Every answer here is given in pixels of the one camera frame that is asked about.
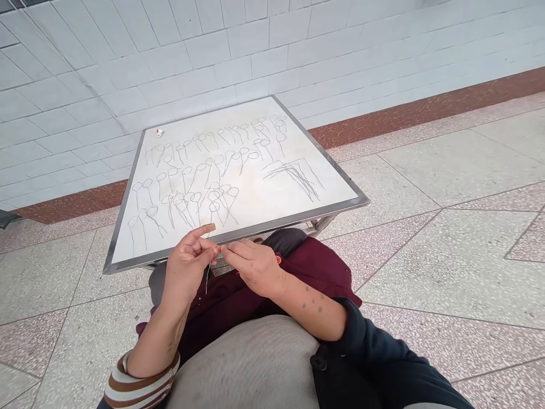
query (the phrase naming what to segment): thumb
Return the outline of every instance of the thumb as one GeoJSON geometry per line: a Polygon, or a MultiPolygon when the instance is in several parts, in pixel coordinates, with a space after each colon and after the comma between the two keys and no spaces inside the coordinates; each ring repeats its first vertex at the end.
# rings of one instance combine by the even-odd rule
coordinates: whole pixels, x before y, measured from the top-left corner
{"type": "Polygon", "coordinates": [[[197,265],[201,270],[204,270],[204,268],[216,258],[220,251],[221,249],[219,246],[210,247],[195,257],[191,263],[197,265]]]}

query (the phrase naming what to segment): brown baseboard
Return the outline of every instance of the brown baseboard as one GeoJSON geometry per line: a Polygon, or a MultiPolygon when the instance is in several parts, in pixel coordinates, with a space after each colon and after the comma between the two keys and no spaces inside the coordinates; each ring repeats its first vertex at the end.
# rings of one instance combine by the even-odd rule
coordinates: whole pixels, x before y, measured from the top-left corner
{"type": "MultiPolygon", "coordinates": [[[[309,132],[329,149],[544,91],[545,67],[541,67],[324,125],[309,132]]],[[[41,223],[56,223],[119,206],[126,185],[126,180],[115,182],[23,207],[14,213],[41,223]]]]}

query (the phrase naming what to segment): person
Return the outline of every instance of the person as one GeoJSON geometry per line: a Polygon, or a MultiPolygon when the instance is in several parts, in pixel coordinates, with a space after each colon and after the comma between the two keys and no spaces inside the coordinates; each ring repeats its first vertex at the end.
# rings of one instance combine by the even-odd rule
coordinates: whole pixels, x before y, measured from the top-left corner
{"type": "Polygon", "coordinates": [[[362,316],[348,266],[299,229],[217,246],[188,233],[150,276],[154,309],[103,408],[470,409],[401,340],[362,316]],[[222,253],[235,270],[206,280],[222,253]]]}

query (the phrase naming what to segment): gray pants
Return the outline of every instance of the gray pants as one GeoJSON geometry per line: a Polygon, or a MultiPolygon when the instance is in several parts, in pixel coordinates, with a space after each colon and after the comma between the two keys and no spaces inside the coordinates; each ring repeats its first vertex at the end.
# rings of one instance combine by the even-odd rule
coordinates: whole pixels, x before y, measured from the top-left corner
{"type": "MultiPolygon", "coordinates": [[[[306,238],[307,234],[303,230],[298,228],[285,228],[275,231],[263,241],[262,245],[269,246],[275,253],[278,252],[282,257],[287,258],[302,242],[305,241],[306,238]]],[[[161,303],[163,289],[165,288],[167,262],[168,260],[155,267],[152,275],[149,276],[148,283],[152,293],[152,303],[154,307],[157,307],[161,303]]]]}

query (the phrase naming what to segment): jacket sleeve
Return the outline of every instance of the jacket sleeve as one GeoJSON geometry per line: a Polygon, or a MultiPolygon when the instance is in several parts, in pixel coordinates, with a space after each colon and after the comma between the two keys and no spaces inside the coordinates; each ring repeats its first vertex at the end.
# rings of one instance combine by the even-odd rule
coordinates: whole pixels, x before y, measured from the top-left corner
{"type": "Polygon", "coordinates": [[[160,408],[170,393],[174,376],[180,366],[180,354],[176,351],[174,360],[163,371],[150,378],[134,378],[127,373],[127,359],[130,352],[121,357],[113,368],[104,389],[104,398],[98,409],[160,408]]]}
{"type": "Polygon", "coordinates": [[[334,300],[346,308],[347,320],[342,338],[329,345],[336,353],[345,355],[375,385],[385,409],[402,409],[418,403],[473,409],[426,358],[377,328],[348,298],[334,300]]]}

